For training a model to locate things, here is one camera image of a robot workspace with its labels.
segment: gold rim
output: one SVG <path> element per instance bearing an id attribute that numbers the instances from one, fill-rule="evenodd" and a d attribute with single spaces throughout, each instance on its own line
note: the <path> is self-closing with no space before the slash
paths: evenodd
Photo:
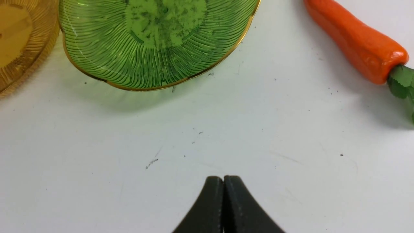
<path id="1" fill-rule="evenodd" d="M 89 73 L 87 73 L 86 71 L 84 71 L 82 68 L 80 68 L 72 59 L 71 59 L 71 57 L 70 57 L 70 55 L 69 55 L 69 53 L 68 53 L 68 51 L 67 51 L 67 48 L 66 48 L 66 40 L 65 40 L 65 31 L 63 30 L 63 27 L 62 27 L 62 24 L 61 24 L 61 22 L 60 22 L 60 16 L 59 16 L 59 13 L 60 13 L 60 10 L 58 10 L 58 22 L 59 22 L 59 27 L 60 27 L 60 30 L 62 31 L 62 40 L 63 40 L 63 50 L 65 51 L 65 54 L 66 54 L 66 56 L 67 56 L 67 58 L 69 59 L 69 61 L 70 61 L 70 63 L 76 68 L 76 69 L 78 69 L 80 72 L 82 72 L 82 73 L 84 73 L 85 75 L 87 75 L 87 76 L 89 76 L 89 77 L 91 77 L 91 78 L 93 78 L 93 79 L 96 79 L 96 80 L 98 80 L 98 81 L 101 81 L 101 82 L 104 82 L 104 83 L 106 83 L 106 84 L 109 84 L 109 85 L 111 85 L 111 86 L 113 86 L 113 87 L 116 87 L 116 88 L 118 88 L 118 89 L 122 89 L 122 90 L 127 90 L 127 91 L 134 91 L 134 92 L 144 92 L 144 91 L 154 91 L 154 90 L 161 90 L 161 89 L 166 89 L 166 88 L 169 88 L 169 87 L 172 87 L 172 86 L 175 86 L 175 85 L 178 85 L 178 84 L 181 84 L 181 83 L 183 83 L 183 82 L 186 82 L 186 81 L 188 81 L 188 80 L 190 80 L 190 79 L 193 79 L 193 78 L 195 78 L 195 77 L 198 77 L 198 76 L 200 76 L 200 75 L 202 75 L 202 74 L 204 74 L 204 73 L 206 73 L 207 71 L 209 71 L 209 70 L 211 70 L 212 68 L 214 68 L 215 66 L 217 66 L 218 64 L 220 64 L 224 59 L 226 59 L 236 48 L 237 48 L 237 46 L 240 44 L 240 42 L 243 40 L 243 38 L 244 38 L 244 36 L 246 36 L 246 34 L 247 34 L 247 31 L 249 30 L 249 28 L 250 28 L 250 26 L 251 26 L 251 24 L 252 24 L 252 21 L 253 21 L 253 17 L 255 16 L 255 14 L 256 14 L 256 12 L 257 12 L 257 10 L 258 10 L 258 8 L 259 8 L 259 5 L 260 5 L 260 2 L 261 2 L 261 0 L 257 0 L 257 3 L 256 3 L 256 6 L 255 6 L 255 8 L 254 8 L 254 10 L 253 10 L 253 12 L 252 12 L 252 14 L 250 15 L 250 17 L 249 17 L 249 21 L 247 22 L 247 25 L 246 25 L 246 28 L 244 29 L 244 31 L 243 31 L 243 33 L 242 33 L 242 35 L 240 36 L 240 38 L 237 40 L 237 42 L 233 45 L 233 47 L 224 55 L 224 56 L 222 56 L 222 58 L 220 58 L 217 62 L 215 62 L 214 64 L 212 64 L 210 67 L 208 67 L 207 69 L 205 69 L 205 70 L 203 70 L 203 71 L 201 71 L 201 72 L 199 72 L 199 73 L 197 73 L 197 74 L 194 74 L 194 75 L 192 75 L 192 76 L 190 76 L 190 77 L 187 77 L 187 78 L 183 78 L 183 79 L 181 79 L 180 81 L 177 81 L 177 82 L 174 82 L 174 83 L 170 83 L 170 84 L 168 84 L 168 85 L 164 85 L 164 86 L 160 86 L 160 87 L 152 87 L 152 88 L 128 88 L 128 87 L 123 87 L 123 86 L 120 86 L 120 85 L 118 85 L 118 84 L 115 84 L 115 83 L 112 83 L 112 82 L 109 82 L 108 80 L 105 80 L 105 79 L 101 79 L 101 78 L 98 78 L 98 77 L 96 77 L 96 76 L 93 76 L 93 75 L 91 75 L 91 74 L 89 74 Z"/>

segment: green glass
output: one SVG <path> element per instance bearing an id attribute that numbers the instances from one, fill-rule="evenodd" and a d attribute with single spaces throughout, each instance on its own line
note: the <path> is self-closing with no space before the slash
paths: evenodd
<path id="1" fill-rule="evenodd" d="M 60 0 L 65 51 L 79 70 L 127 90 L 182 83 L 225 59 L 260 0 Z"/>

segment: glass dish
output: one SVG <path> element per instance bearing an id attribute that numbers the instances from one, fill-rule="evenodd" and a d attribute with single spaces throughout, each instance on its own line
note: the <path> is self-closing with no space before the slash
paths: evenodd
<path id="1" fill-rule="evenodd" d="M 135 91 L 201 75 L 246 34 L 260 0 L 60 0 L 63 43 L 90 77 Z"/>
<path id="2" fill-rule="evenodd" d="M 0 0 L 0 96 L 35 71 L 58 34 L 58 0 Z"/>

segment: orange carrot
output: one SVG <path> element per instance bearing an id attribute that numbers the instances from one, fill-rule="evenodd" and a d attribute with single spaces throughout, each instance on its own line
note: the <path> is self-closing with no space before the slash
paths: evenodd
<path id="1" fill-rule="evenodd" d="M 390 37 L 367 26 L 334 0 L 304 0 L 313 20 L 332 37 L 350 63 L 375 84 L 384 84 L 407 51 Z"/>

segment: white surface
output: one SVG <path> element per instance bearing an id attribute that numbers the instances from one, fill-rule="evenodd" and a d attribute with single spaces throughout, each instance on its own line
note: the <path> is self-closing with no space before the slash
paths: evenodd
<path id="1" fill-rule="evenodd" d="M 412 0 L 339 2 L 414 53 Z M 171 232 L 204 179 L 226 174 L 287 233 L 414 232 L 404 103 L 346 62 L 302 0 L 263 0 L 213 73 L 126 92 L 72 67 L 59 38 L 0 102 L 0 232 Z"/>

